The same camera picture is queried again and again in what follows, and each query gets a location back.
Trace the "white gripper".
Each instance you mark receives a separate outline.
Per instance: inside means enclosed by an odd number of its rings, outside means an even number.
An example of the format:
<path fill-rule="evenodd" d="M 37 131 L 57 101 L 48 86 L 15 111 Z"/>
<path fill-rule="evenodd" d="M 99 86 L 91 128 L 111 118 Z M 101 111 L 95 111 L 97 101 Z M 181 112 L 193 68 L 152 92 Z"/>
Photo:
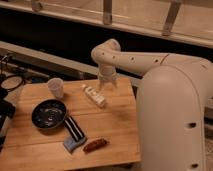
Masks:
<path fill-rule="evenodd" d="M 98 79 L 100 80 L 98 88 L 101 90 L 104 86 L 104 83 L 109 83 L 111 82 L 114 88 L 117 88 L 117 83 L 116 83 L 116 75 L 115 74 L 110 74 L 110 75 L 104 75 L 99 73 L 98 74 Z"/>

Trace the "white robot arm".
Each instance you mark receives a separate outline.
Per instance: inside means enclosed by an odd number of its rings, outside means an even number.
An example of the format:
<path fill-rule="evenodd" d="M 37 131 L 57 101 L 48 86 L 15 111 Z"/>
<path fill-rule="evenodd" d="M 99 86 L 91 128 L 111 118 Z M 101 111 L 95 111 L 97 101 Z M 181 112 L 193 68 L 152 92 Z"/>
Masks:
<path fill-rule="evenodd" d="M 116 70 L 142 77 L 136 97 L 142 171 L 206 171 L 204 113 L 213 108 L 213 62 L 174 53 L 123 52 L 114 39 L 94 47 L 102 85 Z"/>

